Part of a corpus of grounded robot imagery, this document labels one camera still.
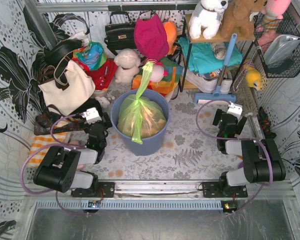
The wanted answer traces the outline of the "green plastic trash bag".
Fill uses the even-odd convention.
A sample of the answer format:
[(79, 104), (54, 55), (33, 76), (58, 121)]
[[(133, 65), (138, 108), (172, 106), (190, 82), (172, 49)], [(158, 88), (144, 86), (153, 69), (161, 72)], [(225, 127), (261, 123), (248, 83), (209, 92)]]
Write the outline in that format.
[(118, 114), (118, 130), (131, 141), (142, 145), (143, 139), (159, 133), (167, 124), (163, 109), (143, 93), (148, 87), (155, 64), (146, 63), (142, 69), (140, 86), (122, 102)]

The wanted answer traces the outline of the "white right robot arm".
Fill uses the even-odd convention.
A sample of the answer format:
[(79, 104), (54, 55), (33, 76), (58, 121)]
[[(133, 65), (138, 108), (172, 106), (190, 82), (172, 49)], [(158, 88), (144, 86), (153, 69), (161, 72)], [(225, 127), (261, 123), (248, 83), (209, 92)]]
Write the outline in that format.
[(219, 129), (216, 136), (218, 150), (226, 155), (242, 157), (242, 166), (222, 173), (219, 181), (230, 187), (283, 181), (286, 169), (273, 139), (257, 141), (234, 138), (241, 133), (246, 121), (246, 117), (238, 120), (236, 116), (221, 109), (217, 109), (215, 113), (212, 124)]

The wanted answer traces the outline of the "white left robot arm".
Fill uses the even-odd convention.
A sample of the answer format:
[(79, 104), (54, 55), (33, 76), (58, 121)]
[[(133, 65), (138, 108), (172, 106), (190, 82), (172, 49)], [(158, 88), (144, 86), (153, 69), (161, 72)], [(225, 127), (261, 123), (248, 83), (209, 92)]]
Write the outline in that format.
[(94, 123), (84, 115), (84, 131), (88, 134), (83, 148), (58, 144), (49, 148), (33, 176), (33, 183), (73, 197), (94, 197), (102, 193), (98, 176), (79, 169), (82, 165), (99, 164), (105, 154), (108, 129), (112, 127), (109, 115), (104, 112)]

